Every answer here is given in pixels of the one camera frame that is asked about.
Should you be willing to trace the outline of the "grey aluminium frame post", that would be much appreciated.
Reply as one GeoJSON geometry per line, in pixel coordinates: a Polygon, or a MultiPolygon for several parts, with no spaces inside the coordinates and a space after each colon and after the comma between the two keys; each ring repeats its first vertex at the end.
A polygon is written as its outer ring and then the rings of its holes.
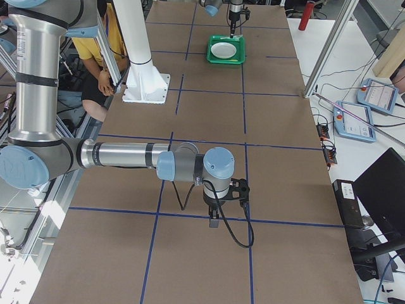
{"type": "Polygon", "coordinates": [[[327,40],[309,76],[309,80],[303,92],[304,98],[309,98],[310,95],[312,95],[312,93],[315,91],[315,86],[318,82],[318,79],[320,78],[321,72],[327,64],[327,61],[331,56],[331,53],[337,41],[339,40],[340,35],[343,33],[358,3],[359,0],[344,1],[342,9],[340,10],[338,17],[332,26],[327,40]]]}

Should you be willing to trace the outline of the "white round plate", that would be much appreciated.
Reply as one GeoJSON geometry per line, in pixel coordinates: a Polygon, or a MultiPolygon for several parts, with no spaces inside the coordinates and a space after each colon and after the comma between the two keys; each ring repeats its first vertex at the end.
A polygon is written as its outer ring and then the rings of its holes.
{"type": "Polygon", "coordinates": [[[210,51],[219,59],[229,59],[236,54],[237,48],[228,42],[217,42],[211,46],[210,51]]]}

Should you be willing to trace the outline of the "red cylindrical bottle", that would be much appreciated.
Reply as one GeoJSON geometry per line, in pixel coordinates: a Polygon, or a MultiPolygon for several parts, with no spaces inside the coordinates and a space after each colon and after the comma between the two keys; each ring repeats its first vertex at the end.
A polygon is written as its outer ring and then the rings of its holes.
{"type": "Polygon", "coordinates": [[[315,6],[315,1],[307,1],[304,11],[302,13],[301,21],[299,23],[298,30],[305,31],[308,25],[309,19],[311,18],[311,14],[313,12],[315,6]]]}

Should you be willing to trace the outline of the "near blue teach pendant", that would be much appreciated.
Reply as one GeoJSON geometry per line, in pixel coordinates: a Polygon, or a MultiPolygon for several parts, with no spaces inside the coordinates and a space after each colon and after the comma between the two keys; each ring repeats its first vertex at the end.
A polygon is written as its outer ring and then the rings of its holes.
{"type": "MultiPolygon", "coordinates": [[[[370,125],[373,125],[371,108],[369,106],[345,101],[337,101],[336,104],[339,107],[350,111],[370,125]]],[[[373,143],[377,139],[375,131],[372,128],[339,108],[333,108],[333,119],[335,129],[341,137],[355,139],[366,143],[373,143]]]]}

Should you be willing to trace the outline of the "translucent white plastic fork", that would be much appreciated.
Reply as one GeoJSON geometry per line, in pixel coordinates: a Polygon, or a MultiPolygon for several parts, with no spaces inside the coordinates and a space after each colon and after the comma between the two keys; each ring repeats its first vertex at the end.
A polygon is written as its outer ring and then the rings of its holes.
{"type": "Polygon", "coordinates": [[[224,40],[224,41],[239,41],[241,37],[243,37],[243,36],[233,36],[233,37],[223,36],[223,37],[220,37],[220,40],[224,40]]]}

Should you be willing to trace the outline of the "blue teach pendant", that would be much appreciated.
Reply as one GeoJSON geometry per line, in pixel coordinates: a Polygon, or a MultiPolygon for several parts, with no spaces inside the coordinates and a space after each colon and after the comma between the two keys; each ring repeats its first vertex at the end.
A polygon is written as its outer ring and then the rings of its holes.
{"type": "Polygon", "coordinates": [[[398,88],[375,79],[366,79],[357,92],[356,100],[362,105],[384,115],[391,115],[396,103],[398,88]]]}
{"type": "MultiPolygon", "coordinates": [[[[337,101],[336,104],[339,107],[350,111],[370,125],[373,125],[371,108],[369,106],[345,101],[337,101]]],[[[377,139],[375,131],[372,128],[339,108],[333,108],[333,119],[335,129],[341,137],[355,139],[366,143],[373,143],[377,139]]]]}

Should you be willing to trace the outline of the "orange black power strip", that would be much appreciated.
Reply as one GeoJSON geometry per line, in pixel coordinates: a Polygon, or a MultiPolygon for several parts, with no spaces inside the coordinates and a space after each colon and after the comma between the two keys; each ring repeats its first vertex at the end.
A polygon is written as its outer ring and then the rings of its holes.
{"type": "Polygon", "coordinates": [[[325,163],[327,167],[330,168],[332,165],[337,164],[337,150],[335,144],[330,140],[328,125],[326,123],[316,124],[316,129],[320,138],[320,144],[325,158],[325,163]]]}

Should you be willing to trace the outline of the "person in yellow shirt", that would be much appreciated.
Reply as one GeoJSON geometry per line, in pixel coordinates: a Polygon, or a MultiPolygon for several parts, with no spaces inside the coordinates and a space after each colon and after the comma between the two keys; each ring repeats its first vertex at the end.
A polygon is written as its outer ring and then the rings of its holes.
{"type": "MultiPolygon", "coordinates": [[[[117,17],[112,5],[106,1],[98,1],[97,8],[118,69],[122,72],[128,65],[128,59],[125,57],[127,52],[118,27],[117,17]]],[[[89,73],[82,88],[84,110],[92,118],[102,122],[108,112],[104,106],[105,101],[107,97],[114,95],[115,87],[111,81],[111,74],[95,38],[74,38],[73,43],[89,73]]]]}

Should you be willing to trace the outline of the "green plastic tray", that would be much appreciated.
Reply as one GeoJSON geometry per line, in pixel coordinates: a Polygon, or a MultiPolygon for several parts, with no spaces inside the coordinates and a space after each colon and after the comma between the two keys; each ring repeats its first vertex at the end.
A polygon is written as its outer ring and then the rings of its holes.
{"type": "Polygon", "coordinates": [[[214,64],[227,64],[227,65],[240,65],[245,61],[245,39],[244,36],[240,38],[239,41],[224,41],[220,40],[220,37],[228,36],[228,35],[212,35],[209,38],[208,46],[207,46],[207,54],[206,59],[210,63],[214,64]],[[219,59],[211,54],[210,48],[213,44],[217,42],[228,42],[233,44],[237,48],[236,54],[229,58],[229,59],[219,59]],[[228,60],[238,60],[238,62],[230,62],[228,60]]]}

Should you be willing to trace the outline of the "black desktop box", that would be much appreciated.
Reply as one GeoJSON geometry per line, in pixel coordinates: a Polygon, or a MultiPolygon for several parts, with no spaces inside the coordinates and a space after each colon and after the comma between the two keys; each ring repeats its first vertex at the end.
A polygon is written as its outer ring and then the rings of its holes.
{"type": "Polygon", "coordinates": [[[361,216],[353,182],[336,179],[332,183],[332,187],[343,225],[353,229],[364,229],[365,223],[361,216]]]}

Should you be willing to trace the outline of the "black computer monitor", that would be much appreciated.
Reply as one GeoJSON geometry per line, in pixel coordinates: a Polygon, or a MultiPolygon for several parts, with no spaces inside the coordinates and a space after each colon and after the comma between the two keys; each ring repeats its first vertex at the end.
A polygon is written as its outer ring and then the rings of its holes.
{"type": "Polygon", "coordinates": [[[388,239],[404,235],[404,158],[387,149],[355,181],[368,215],[388,239]]]}

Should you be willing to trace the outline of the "far blue teach pendant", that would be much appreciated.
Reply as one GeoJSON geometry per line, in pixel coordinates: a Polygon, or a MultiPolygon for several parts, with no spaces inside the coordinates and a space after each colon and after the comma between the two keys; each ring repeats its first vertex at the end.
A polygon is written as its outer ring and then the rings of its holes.
{"type": "Polygon", "coordinates": [[[366,79],[357,92],[356,100],[362,105],[384,115],[391,115],[396,103],[398,88],[375,79],[366,79]]]}

